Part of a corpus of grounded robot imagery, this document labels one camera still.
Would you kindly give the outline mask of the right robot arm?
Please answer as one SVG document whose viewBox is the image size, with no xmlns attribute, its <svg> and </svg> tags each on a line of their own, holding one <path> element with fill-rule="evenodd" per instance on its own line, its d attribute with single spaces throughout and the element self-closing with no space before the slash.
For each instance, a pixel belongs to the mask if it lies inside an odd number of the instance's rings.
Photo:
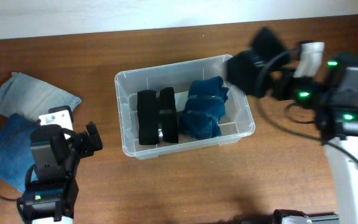
<svg viewBox="0 0 358 224">
<path fill-rule="evenodd" d="M 358 223 L 358 56 L 340 53 L 328 62 L 322 83 L 313 80 L 321 53 L 299 54 L 298 68 L 273 94 L 315 112 L 314 124 L 334 177 L 339 222 Z"/>
</svg>

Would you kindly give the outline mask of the black taped garment bundle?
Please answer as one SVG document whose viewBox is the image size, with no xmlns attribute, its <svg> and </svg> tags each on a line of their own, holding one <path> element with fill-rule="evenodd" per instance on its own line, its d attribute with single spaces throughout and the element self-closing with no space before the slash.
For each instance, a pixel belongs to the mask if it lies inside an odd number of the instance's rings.
<svg viewBox="0 0 358 224">
<path fill-rule="evenodd" d="M 250 49 L 242 51 L 226 62 L 226 80 L 246 95 L 265 96 L 272 86 L 270 72 L 290 62 L 290 53 L 278 36 L 268 27 L 261 28 L 251 40 Z M 258 81 L 260 72 L 276 56 L 280 56 Z"/>
</svg>

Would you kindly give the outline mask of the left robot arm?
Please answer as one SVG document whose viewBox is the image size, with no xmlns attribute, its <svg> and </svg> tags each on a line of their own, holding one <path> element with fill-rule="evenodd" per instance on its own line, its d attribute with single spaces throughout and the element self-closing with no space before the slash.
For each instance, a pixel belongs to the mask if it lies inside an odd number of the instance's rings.
<svg viewBox="0 0 358 224">
<path fill-rule="evenodd" d="M 25 191 L 16 205 L 24 223 L 73 223 L 80 160 L 103 148 L 93 122 L 76 133 L 58 124 L 39 126 L 30 135 L 35 164 L 25 175 Z"/>
</svg>

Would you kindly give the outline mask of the dark blue taped garment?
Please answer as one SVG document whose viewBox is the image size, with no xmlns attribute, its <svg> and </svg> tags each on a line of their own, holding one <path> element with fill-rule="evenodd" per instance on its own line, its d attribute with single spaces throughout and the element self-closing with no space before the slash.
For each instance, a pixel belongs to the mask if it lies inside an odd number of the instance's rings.
<svg viewBox="0 0 358 224">
<path fill-rule="evenodd" d="M 229 91 L 223 84 L 223 78 L 220 76 L 196 80 L 191 84 L 185 108 L 179 119 L 179 132 L 197 140 L 222 135 L 218 123 L 226 115 L 225 103 Z"/>
</svg>

